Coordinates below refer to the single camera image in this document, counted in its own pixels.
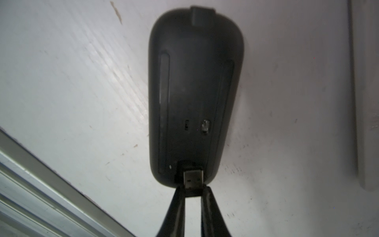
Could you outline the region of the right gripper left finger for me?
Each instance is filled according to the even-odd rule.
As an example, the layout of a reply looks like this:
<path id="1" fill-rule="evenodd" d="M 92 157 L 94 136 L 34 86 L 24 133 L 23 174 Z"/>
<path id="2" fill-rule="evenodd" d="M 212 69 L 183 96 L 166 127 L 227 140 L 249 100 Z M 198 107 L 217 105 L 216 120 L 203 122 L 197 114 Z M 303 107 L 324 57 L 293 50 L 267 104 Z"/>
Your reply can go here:
<path id="1" fill-rule="evenodd" d="M 178 186 L 156 237 L 184 237 L 185 199 L 184 187 Z"/>

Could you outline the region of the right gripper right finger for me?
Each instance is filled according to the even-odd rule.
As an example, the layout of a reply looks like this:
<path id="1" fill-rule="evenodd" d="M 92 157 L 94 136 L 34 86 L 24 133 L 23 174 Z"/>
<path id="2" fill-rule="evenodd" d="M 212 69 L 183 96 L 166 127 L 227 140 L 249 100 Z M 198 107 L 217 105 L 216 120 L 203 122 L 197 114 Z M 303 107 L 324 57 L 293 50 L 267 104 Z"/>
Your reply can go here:
<path id="1" fill-rule="evenodd" d="M 231 237 L 210 187 L 204 186 L 201 196 L 201 236 Z"/>

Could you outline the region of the small black usb receiver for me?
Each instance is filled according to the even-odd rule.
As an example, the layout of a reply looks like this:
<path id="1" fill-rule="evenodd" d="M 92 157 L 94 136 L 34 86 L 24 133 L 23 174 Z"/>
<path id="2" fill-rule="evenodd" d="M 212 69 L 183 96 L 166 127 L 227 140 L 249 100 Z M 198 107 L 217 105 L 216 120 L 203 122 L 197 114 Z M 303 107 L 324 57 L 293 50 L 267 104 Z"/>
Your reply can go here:
<path id="1" fill-rule="evenodd" d="M 186 170 L 183 173 L 184 189 L 186 197 L 199 197 L 203 192 L 203 171 L 198 170 Z"/>

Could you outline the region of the black wireless mouse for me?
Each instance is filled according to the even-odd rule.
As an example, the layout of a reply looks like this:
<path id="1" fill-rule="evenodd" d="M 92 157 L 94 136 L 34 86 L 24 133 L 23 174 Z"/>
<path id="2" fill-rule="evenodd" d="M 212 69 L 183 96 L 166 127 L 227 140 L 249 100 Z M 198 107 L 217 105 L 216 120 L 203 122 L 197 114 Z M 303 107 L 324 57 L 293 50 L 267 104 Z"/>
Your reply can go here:
<path id="1" fill-rule="evenodd" d="M 150 164 L 168 187 L 186 170 L 217 174 L 244 59 L 239 27 L 212 8 L 178 8 L 154 24 L 148 52 Z"/>

